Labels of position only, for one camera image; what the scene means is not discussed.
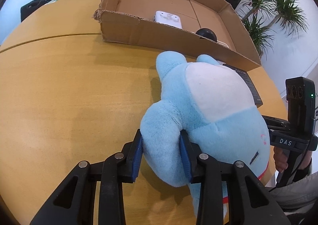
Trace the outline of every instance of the wooden table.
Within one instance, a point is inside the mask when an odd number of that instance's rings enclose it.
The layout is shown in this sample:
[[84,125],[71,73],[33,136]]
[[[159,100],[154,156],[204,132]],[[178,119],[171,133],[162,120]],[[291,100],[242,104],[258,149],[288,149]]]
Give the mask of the wooden table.
[[[69,2],[43,6],[25,20],[37,19],[32,28],[22,22],[1,46],[0,195],[21,225],[79,161],[95,163],[120,151],[160,100],[160,51],[104,43],[90,18],[100,0],[87,1],[87,11],[63,21],[54,16],[70,16]],[[54,30],[46,26],[48,16]],[[264,69],[249,75],[264,103],[259,111],[287,118]],[[271,158],[264,183],[274,171]],[[127,224],[195,224],[188,188],[165,184],[144,159],[136,183],[124,184],[123,191]]]

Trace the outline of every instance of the metal screw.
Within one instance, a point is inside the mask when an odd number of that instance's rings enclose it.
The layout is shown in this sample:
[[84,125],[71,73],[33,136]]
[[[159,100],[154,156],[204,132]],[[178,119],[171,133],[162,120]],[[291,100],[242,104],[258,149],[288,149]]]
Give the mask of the metal screw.
[[124,154],[122,152],[118,152],[115,154],[115,159],[122,159],[124,157]]
[[87,161],[81,161],[80,163],[79,163],[79,167],[80,168],[85,168],[85,167],[87,167]]
[[242,161],[237,161],[237,162],[235,163],[235,165],[236,165],[238,168],[242,168],[242,167],[244,167],[244,162],[242,162]]
[[209,158],[209,155],[208,155],[208,154],[205,154],[205,153],[201,153],[201,154],[199,155],[199,158],[201,158],[201,159],[208,159],[208,158]]

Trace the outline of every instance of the hand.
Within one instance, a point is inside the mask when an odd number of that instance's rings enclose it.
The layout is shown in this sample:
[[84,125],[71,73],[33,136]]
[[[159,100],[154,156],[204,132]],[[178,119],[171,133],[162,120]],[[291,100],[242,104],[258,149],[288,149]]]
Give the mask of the hand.
[[[311,155],[312,151],[308,151],[306,156],[303,159],[303,162],[300,164],[298,169],[305,169],[308,167],[311,161]],[[278,172],[283,172],[285,169],[287,169],[287,156],[283,153],[283,149],[274,147],[274,161],[275,161],[275,167]]]

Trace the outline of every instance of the black ball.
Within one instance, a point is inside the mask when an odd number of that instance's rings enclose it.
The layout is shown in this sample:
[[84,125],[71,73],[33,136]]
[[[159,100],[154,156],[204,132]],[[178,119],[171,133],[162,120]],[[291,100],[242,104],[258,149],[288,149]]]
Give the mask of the black ball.
[[217,42],[217,36],[214,34],[214,32],[211,29],[201,28],[196,32],[196,34],[203,36],[205,38],[208,38],[214,42]]

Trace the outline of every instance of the stuffed animal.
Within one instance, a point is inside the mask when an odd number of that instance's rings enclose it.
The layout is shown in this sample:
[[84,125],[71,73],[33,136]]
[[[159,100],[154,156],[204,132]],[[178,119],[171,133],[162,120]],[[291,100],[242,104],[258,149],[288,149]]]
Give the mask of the stuffed animal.
[[[241,160],[260,179],[268,166],[269,134],[243,79],[208,55],[187,62],[182,54],[166,51],[158,55],[156,69],[161,100],[140,124],[144,156],[156,175],[175,187],[188,183],[179,149],[184,129],[204,153],[231,164]],[[197,213],[200,184],[189,188]]]

